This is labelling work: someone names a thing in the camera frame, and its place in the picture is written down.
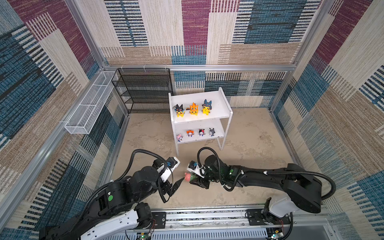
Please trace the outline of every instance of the robotic arm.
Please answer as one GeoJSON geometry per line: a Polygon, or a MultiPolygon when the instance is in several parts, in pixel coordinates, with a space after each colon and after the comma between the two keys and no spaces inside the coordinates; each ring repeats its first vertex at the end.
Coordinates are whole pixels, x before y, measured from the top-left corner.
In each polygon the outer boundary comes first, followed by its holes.
{"type": "Polygon", "coordinates": [[[172,196],[183,181],[180,179],[171,184],[167,180],[172,175],[173,181],[172,171],[179,164],[180,161],[176,157],[165,161],[155,153],[136,149],[121,177],[97,189],[78,215],[59,226],[40,229],[39,240],[73,240],[79,237],[81,240],[96,240],[106,238],[117,231],[148,227],[152,221],[151,209],[141,201],[159,191],[163,202],[166,202],[164,194],[172,196]],[[143,167],[133,176],[126,176],[134,155],[138,152],[157,159],[152,166],[143,167]]]}
{"type": "Polygon", "coordinates": [[[199,187],[208,189],[210,182],[220,182],[227,191],[232,191],[235,187],[261,186],[285,192],[280,196],[267,199],[262,213],[266,222],[275,223],[287,213],[299,209],[319,213],[321,201],[332,196],[336,191],[335,183],[328,176],[317,172],[307,172],[296,164],[288,164],[287,167],[279,169],[227,166],[209,147],[199,150],[197,160],[198,162],[189,163],[187,170],[192,174],[186,174],[186,180],[199,187]],[[211,150],[214,155],[207,157],[205,164],[201,165],[199,155],[204,149],[211,150]],[[329,193],[321,196],[322,183],[315,176],[330,182],[329,193]]]}

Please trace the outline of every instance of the shelf bottom tier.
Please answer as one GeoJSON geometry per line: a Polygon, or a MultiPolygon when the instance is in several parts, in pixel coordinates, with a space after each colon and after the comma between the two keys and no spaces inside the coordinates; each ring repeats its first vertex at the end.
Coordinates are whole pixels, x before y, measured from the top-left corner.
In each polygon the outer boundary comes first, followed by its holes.
{"type": "Polygon", "coordinates": [[[199,122],[187,122],[185,124],[177,124],[175,125],[175,131],[176,136],[179,134],[183,136],[182,141],[178,142],[178,144],[224,137],[224,129],[220,119],[208,119],[199,122]],[[209,128],[215,129],[215,134],[213,136],[209,136],[209,128]],[[199,135],[199,129],[204,129],[205,134],[203,136],[199,135]],[[192,137],[188,137],[188,130],[194,131],[194,135],[192,135],[192,137]]]}

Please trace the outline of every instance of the two-tier white shelf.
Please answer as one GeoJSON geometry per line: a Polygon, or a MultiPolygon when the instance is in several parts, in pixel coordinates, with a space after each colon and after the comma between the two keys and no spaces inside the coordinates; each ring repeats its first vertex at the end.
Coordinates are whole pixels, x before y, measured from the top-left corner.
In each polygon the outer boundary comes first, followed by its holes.
{"type": "Polygon", "coordinates": [[[232,109],[224,95],[223,89],[219,87],[218,91],[204,92],[204,93],[192,93],[184,95],[169,96],[169,108],[170,108],[170,120],[172,123],[173,137],[175,139],[176,153],[179,156],[178,144],[184,144],[195,141],[203,141],[208,139],[217,139],[220,150],[223,150],[229,124],[232,119],[232,109]],[[212,101],[212,110],[209,115],[203,114],[202,104],[204,100],[212,101]],[[183,104],[183,108],[186,109],[189,105],[195,103],[199,106],[198,115],[192,115],[189,110],[185,111],[184,117],[177,117],[174,110],[174,106],[183,104]],[[221,118],[229,118],[227,128],[224,128],[221,124],[221,118]],[[214,136],[209,136],[209,128],[215,129],[214,136]],[[199,129],[205,129],[205,135],[199,136],[199,129]],[[187,136],[187,130],[193,130],[195,134],[192,137],[187,136]],[[182,142],[178,142],[176,136],[181,134],[183,136],[182,142]],[[220,144],[219,138],[223,138],[223,143],[220,144]]]}

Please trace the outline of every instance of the black mounting plate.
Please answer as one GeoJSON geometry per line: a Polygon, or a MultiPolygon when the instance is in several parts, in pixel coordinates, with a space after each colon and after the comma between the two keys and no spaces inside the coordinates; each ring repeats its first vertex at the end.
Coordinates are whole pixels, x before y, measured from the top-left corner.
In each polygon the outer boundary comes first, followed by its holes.
{"type": "MultiPolygon", "coordinates": [[[[247,209],[247,212],[245,214],[245,217],[248,218],[249,225],[256,226],[256,225],[268,225],[265,223],[264,216],[261,213],[263,209],[247,209]]],[[[284,224],[290,224],[291,221],[289,220],[289,217],[282,217],[281,220],[284,224]]],[[[275,221],[273,224],[275,225],[281,225],[280,221],[275,221]]]]}
{"type": "Polygon", "coordinates": [[[152,217],[156,220],[155,229],[166,228],[166,212],[152,212],[152,217]]]}

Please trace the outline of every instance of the yellow figurine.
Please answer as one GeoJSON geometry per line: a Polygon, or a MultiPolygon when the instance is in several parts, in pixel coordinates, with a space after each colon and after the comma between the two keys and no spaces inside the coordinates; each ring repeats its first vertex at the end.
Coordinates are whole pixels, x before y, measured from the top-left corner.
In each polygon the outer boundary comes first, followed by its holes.
{"type": "Polygon", "coordinates": [[[176,104],[176,106],[175,106],[175,112],[176,112],[176,116],[177,116],[177,117],[179,117],[179,116],[184,117],[184,112],[185,112],[185,110],[184,110],[184,108],[183,108],[183,104],[181,104],[180,107],[179,107],[178,104],[176,104]]]}
{"type": "Polygon", "coordinates": [[[186,108],[186,110],[189,110],[189,113],[190,114],[194,114],[197,116],[198,112],[199,112],[199,106],[196,105],[195,103],[192,103],[192,105],[189,105],[189,108],[186,108]]]}
{"type": "Polygon", "coordinates": [[[207,102],[207,100],[204,100],[204,104],[202,106],[203,106],[203,113],[208,115],[212,109],[212,100],[209,102],[207,102]]]}

